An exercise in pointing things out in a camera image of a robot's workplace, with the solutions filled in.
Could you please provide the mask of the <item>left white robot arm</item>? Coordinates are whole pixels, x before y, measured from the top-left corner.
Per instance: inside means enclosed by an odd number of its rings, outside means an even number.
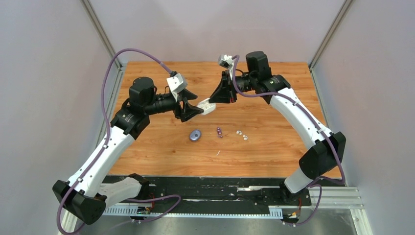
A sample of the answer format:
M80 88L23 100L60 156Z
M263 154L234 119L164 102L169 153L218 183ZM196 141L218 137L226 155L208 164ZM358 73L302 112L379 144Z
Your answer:
M149 198L149 182L138 174L106 186L101 184L121 154L149 125L151 115L172 111L175 118L186 122L203 113L203 109L189 103L197 95L187 90L187 81L181 74L166 81L169 92L159 94L151 78L135 79L129 97L95 151L67 181L58 180L52 187L62 207L85 224L95 223L114 204L127 199L145 202Z

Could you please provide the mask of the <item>white earbud charging case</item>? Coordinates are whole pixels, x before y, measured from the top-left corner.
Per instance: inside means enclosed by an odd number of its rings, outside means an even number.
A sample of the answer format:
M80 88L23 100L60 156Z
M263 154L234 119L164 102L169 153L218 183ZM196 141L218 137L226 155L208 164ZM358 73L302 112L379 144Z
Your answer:
M216 109L216 103L210 103L210 98L204 99L197 104L197 107L202 109L201 115L212 113Z

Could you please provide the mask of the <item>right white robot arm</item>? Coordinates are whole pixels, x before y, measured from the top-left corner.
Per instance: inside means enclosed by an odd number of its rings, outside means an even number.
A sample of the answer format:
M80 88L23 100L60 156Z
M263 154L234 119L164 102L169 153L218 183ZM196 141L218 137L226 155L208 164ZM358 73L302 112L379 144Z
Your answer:
M207 100L213 111L217 103L234 103L237 95L261 97L279 111L298 133L307 148L299 160L298 169L283 182L279 197L285 204L292 204L299 198L299 192L311 186L324 174L338 167L341 178L337 184L344 184L343 160L346 137L342 132L334 133L304 106L290 83L282 75L274 75L268 57L262 51L246 55L247 72L236 75L239 56L220 55L218 64L225 68L221 81Z

